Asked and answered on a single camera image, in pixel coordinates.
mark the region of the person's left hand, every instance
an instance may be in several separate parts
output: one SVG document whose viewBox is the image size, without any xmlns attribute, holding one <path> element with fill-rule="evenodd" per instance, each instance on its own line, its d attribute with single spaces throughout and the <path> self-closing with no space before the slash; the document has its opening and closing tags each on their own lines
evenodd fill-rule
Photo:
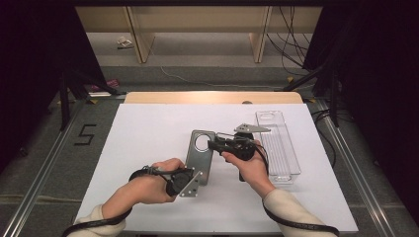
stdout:
<svg viewBox="0 0 419 237">
<path fill-rule="evenodd" d="M 160 167 L 164 171 L 173 171 L 185 168 L 185 164 L 172 158 L 166 161 L 152 164 L 152 167 Z M 102 206 L 104 218 L 115 217 L 125 213 L 137 203 L 164 203 L 172 202 L 176 197 L 170 197 L 166 193 L 167 182 L 160 176 L 144 175 L 129 181 L 120 187 Z"/>
</svg>

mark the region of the black tool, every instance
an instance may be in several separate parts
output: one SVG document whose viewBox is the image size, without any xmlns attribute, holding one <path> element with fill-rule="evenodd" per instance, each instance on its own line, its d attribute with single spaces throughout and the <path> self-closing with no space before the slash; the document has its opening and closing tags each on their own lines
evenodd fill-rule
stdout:
<svg viewBox="0 0 419 237">
<path fill-rule="evenodd" d="M 193 169 L 177 169 L 174 171 L 162 171 L 156 167 L 144 166 L 141 170 L 137 170 L 129 177 L 129 180 L 135 179 L 143 175 L 155 175 L 162 177 L 166 182 L 166 193 L 168 196 L 176 196 L 181 190 L 188 185 L 194 178 Z"/>
<path fill-rule="evenodd" d="M 229 136 L 232 136 L 232 139 L 217 135 L 215 141 L 208 141 L 209 149 L 218 151 L 219 155 L 221 155 L 223 151 L 226 151 L 235 155 L 240 160 L 250 160 L 257 149 L 256 144 L 253 142 L 253 134 L 237 132 L 234 135 Z M 240 173 L 239 180 L 244 182 Z"/>
</svg>

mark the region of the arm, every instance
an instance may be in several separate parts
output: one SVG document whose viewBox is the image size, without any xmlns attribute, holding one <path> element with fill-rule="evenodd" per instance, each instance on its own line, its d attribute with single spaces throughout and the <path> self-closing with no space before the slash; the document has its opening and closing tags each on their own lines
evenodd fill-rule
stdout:
<svg viewBox="0 0 419 237">
<path fill-rule="evenodd" d="M 243 179 L 262 198 L 265 207 L 274 215 L 293 222 L 324 225 L 320 219 L 309 213 L 292 194 L 275 188 L 266 175 L 265 163 L 257 152 L 248 161 L 240 160 L 228 152 L 222 152 L 221 155 L 239 169 Z M 302 230 L 282 224 L 279 226 L 286 237 L 335 236 L 328 232 Z"/>
<path fill-rule="evenodd" d="M 163 162 L 157 162 L 153 167 L 160 167 L 166 171 L 185 168 L 183 162 L 172 158 Z M 152 204 L 172 202 L 176 197 L 169 197 L 166 194 L 166 181 L 159 176 L 144 175 L 135 178 L 118 188 L 115 193 L 103 204 L 96 206 L 89 216 L 79 218 L 76 223 L 92 220 L 108 219 L 119 216 L 130 210 L 137 203 Z M 126 227 L 123 220 L 117 225 L 106 225 L 90 229 L 83 229 L 71 233 L 70 237 L 90 236 L 116 236 Z"/>
</svg>

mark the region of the transparent plastic box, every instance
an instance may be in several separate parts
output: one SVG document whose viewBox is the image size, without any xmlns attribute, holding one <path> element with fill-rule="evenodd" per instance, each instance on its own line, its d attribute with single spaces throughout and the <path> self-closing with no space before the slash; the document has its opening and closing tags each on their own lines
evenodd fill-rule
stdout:
<svg viewBox="0 0 419 237">
<path fill-rule="evenodd" d="M 256 112 L 256 125 L 271 131 L 258 135 L 269 159 L 269 179 L 274 185 L 290 185 L 301 174 L 293 143 L 280 111 Z"/>
</svg>

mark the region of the white sleeve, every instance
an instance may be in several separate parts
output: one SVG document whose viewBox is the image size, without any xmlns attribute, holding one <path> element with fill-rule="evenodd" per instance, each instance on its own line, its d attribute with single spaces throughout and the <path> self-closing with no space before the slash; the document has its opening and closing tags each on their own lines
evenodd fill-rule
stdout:
<svg viewBox="0 0 419 237">
<path fill-rule="evenodd" d="M 102 206 L 97 205 L 93 209 L 92 213 L 86 217 L 81 217 L 76 220 L 75 224 L 84 223 L 93 220 L 103 219 Z M 75 231 L 68 235 L 68 237 L 98 237 L 98 236 L 117 236 L 126 228 L 126 221 L 123 220 L 121 223 L 116 225 L 104 225 L 94 228 L 87 228 Z"/>
<path fill-rule="evenodd" d="M 299 201 L 289 192 L 284 190 L 272 190 L 269 192 L 263 203 L 265 207 L 279 218 L 307 224 L 324 223 L 316 216 L 308 212 Z M 286 237 L 336 237 L 329 232 L 302 230 L 278 224 Z"/>
</svg>

